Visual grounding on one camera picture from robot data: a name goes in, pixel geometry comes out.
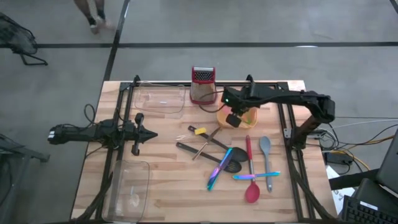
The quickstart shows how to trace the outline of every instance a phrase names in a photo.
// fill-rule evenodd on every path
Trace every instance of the cheese grater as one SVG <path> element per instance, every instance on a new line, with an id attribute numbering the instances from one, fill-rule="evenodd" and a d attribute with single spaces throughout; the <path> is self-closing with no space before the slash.
<path id="1" fill-rule="evenodd" d="M 207 105 L 217 98 L 216 68 L 192 67 L 192 83 L 190 99 L 192 103 Z"/>

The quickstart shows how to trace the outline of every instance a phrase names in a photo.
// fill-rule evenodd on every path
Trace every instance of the colorful utensil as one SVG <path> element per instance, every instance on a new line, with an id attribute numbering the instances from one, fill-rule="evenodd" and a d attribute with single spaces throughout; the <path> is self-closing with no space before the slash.
<path id="1" fill-rule="evenodd" d="M 188 130 L 192 131 L 192 132 L 195 132 L 196 128 L 193 127 L 193 126 L 189 126 Z M 200 136 L 204 137 L 205 139 L 207 139 L 209 137 L 209 135 L 207 135 L 205 133 L 200 134 Z M 212 143 L 222 147 L 225 150 L 229 149 L 228 146 L 226 146 L 223 143 L 217 141 L 215 138 L 213 138 L 211 141 L 212 141 Z M 233 150 L 233 155 L 232 155 L 232 159 L 233 160 L 236 160 L 238 162 L 246 162 L 248 160 L 248 154 L 247 154 L 247 152 L 245 150 L 241 149 L 240 147 L 233 147 L 232 150 Z"/>
<path id="2" fill-rule="evenodd" d="M 207 190 L 209 190 L 209 191 L 213 190 L 214 184 L 216 183 L 219 174 L 221 173 L 221 171 L 223 169 L 225 169 L 225 167 L 228 165 L 231 158 L 232 158 L 232 149 L 228 149 L 228 151 L 226 151 L 226 154 L 225 154 L 223 160 L 214 169 L 213 173 L 211 173 L 209 182 L 207 183 Z"/>
<path id="3" fill-rule="evenodd" d="M 197 153 L 198 152 L 197 149 L 194 149 L 194 148 L 192 148 L 190 146 L 187 146 L 186 144 L 183 144 L 183 143 L 180 143 L 180 142 L 177 142 L 175 145 L 177 147 L 179 147 L 180 149 L 184 149 L 184 150 L 187 150 L 187 151 L 190 151 L 190 152 L 193 152 L 193 153 Z M 217 158 L 215 158 L 215 157 L 213 157 L 213 156 L 211 156 L 211 155 L 209 155 L 207 153 L 201 152 L 200 155 L 203 156 L 204 158 L 210 159 L 210 160 L 215 161 L 217 163 L 221 163 L 221 160 L 219 160 L 219 159 L 217 159 Z M 229 172 L 229 173 L 232 173 L 232 174 L 240 172 L 241 170 L 242 170 L 242 165 L 238 161 L 235 161 L 233 159 L 230 160 L 230 162 L 228 163 L 228 165 L 224 169 L 225 172 Z"/>
<path id="4" fill-rule="evenodd" d="M 249 156 L 250 174 L 254 174 L 253 159 L 252 159 L 252 154 L 251 154 L 251 142 L 250 142 L 249 136 L 246 136 L 246 147 L 247 147 L 248 156 Z M 251 184 L 246 189 L 244 196 L 246 198 L 246 201 L 249 203 L 254 203 L 259 199 L 260 188 L 259 188 L 259 186 L 257 186 L 255 179 L 251 179 Z"/>
<path id="5" fill-rule="evenodd" d="M 217 132 L 221 129 L 221 127 L 218 127 L 216 130 L 214 130 L 210 136 L 207 137 L 207 140 L 205 144 L 199 149 L 199 151 L 193 156 L 192 160 L 194 161 L 197 159 L 197 157 L 200 155 L 200 153 L 204 150 L 204 148 L 209 144 L 209 142 L 213 139 L 213 137 L 217 134 Z"/>
<path id="6" fill-rule="evenodd" d="M 280 172 L 270 172 L 265 174 L 247 174 L 247 175 L 233 175 L 232 178 L 235 180 L 251 180 L 257 177 L 277 177 L 279 176 Z"/>
<path id="7" fill-rule="evenodd" d="M 264 157 L 266 158 L 266 172 L 270 172 L 269 168 L 269 151 L 271 150 L 271 141 L 268 137 L 264 136 L 260 138 L 260 148 L 262 153 L 264 153 Z M 272 191 L 272 179 L 271 177 L 267 177 L 267 189 L 268 192 Z"/>

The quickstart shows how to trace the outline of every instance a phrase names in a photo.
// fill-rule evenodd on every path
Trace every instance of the keyboard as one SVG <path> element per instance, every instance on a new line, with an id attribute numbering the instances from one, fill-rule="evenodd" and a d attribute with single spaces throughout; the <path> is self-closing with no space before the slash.
<path id="1" fill-rule="evenodd" d="M 380 211 L 374 205 L 359 201 L 353 197 L 344 196 L 342 219 L 347 222 L 369 224 L 398 224 L 398 215 Z"/>

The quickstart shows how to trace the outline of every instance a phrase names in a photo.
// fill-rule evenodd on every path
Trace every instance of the red spatula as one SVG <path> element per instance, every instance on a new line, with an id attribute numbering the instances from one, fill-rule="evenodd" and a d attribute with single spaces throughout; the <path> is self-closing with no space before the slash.
<path id="1" fill-rule="evenodd" d="M 251 142 L 250 142 L 250 137 L 246 136 L 246 147 L 248 150 L 248 157 L 249 157 L 249 165 L 250 165 L 250 174 L 254 174 L 254 167 L 253 167 L 253 159 L 252 159 L 252 154 L 251 154 Z M 244 193 L 244 196 L 246 198 L 246 201 L 249 203 L 254 203 L 256 202 L 259 197 L 260 197 L 260 188 L 256 184 L 256 180 L 253 178 L 251 180 L 250 186 L 246 189 L 246 192 Z"/>

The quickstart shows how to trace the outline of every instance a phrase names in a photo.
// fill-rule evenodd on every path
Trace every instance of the chair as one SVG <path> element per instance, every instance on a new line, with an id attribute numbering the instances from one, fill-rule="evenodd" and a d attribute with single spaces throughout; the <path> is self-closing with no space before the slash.
<path id="1" fill-rule="evenodd" d="M 5 45 L 5 47 L 10 48 L 14 54 L 19 54 L 25 65 L 48 65 L 45 60 L 33 56 L 33 54 L 37 52 L 37 44 L 32 32 L 23 28 L 1 12 L 0 45 Z M 40 62 L 28 63 L 25 56 L 34 58 Z"/>

